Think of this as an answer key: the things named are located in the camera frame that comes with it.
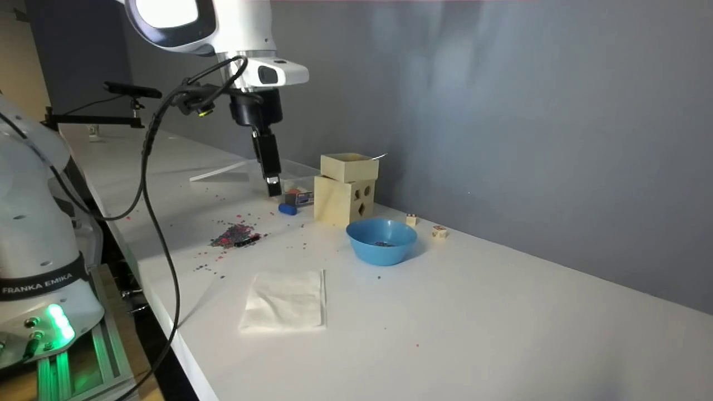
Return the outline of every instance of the blue bowl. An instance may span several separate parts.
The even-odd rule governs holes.
[[[391,266],[401,262],[416,243],[416,231],[395,220],[370,218],[347,226],[356,256],[371,265]]]

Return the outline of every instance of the gray wall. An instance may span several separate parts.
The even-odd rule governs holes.
[[[272,7],[311,76],[282,91],[283,156],[389,152],[382,203],[713,313],[711,1]],[[126,31],[137,84],[214,61]],[[227,108],[165,127],[251,154]]]
[[[104,81],[131,82],[122,30],[123,7],[111,0],[26,0],[47,91],[55,113],[105,98]],[[130,116],[129,100],[82,110]]]

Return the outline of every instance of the wooden box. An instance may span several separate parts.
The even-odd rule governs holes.
[[[376,180],[379,177],[379,161],[358,153],[322,155],[320,168],[323,176],[342,183]]]
[[[346,227],[374,213],[375,180],[342,183],[314,177],[314,219]]]

